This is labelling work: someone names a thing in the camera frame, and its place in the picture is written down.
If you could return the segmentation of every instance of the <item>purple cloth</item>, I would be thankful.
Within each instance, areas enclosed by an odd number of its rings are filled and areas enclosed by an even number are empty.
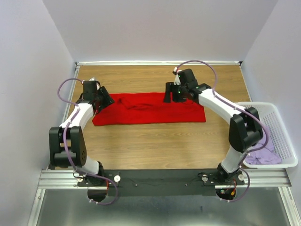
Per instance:
[[[257,147],[262,146],[265,141],[266,136],[265,133],[263,133],[263,138],[253,148],[255,149]],[[282,159],[279,157],[279,155],[276,152],[274,152],[274,144],[271,138],[269,139],[268,144],[263,149],[251,152],[250,155],[246,157],[246,162],[251,165],[279,164],[281,163],[281,161]]]

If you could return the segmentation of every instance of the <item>folded red cloth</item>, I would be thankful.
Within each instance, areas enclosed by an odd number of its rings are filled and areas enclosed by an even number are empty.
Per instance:
[[[164,103],[165,93],[111,94],[115,103],[92,120],[95,126],[171,122],[206,122],[204,107],[188,100]]]

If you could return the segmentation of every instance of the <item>white basket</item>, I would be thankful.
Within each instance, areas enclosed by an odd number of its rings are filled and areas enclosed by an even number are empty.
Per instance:
[[[280,164],[251,165],[244,161],[244,165],[249,168],[258,169],[288,168],[296,166],[298,164],[298,159],[276,106],[264,102],[238,102],[237,104],[245,108],[254,107],[257,109],[260,121],[270,129],[270,138],[274,144],[274,151],[282,159]]]

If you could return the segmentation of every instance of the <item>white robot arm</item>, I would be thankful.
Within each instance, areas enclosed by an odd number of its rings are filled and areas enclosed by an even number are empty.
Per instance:
[[[174,102],[192,99],[194,102],[213,110],[229,124],[230,148],[217,169],[220,181],[232,179],[237,173],[247,151],[263,137],[261,126],[253,118],[241,113],[238,109],[247,111],[259,119],[257,110],[253,107],[245,109],[218,93],[213,93],[211,87],[207,84],[198,85],[198,81],[195,79],[191,69],[177,71],[174,82],[166,83],[164,102],[171,101],[171,94]]]

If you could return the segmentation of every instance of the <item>wooden surface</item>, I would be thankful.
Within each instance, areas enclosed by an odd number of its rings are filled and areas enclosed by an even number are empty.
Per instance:
[[[109,93],[164,92],[173,81],[174,66],[81,66],[79,79],[95,77]],[[213,85],[212,71],[203,65],[191,68],[199,82]],[[248,101],[248,93],[237,65],[214,66],[219,75],[216,90],[233,102]],[[77,83],[72,100],[82,92]],[[88,155],[105,169],[216,168],[228,148],[227,123],[205,108],[205,123],[111,125],[96,127],[90,120],[84,128]]]

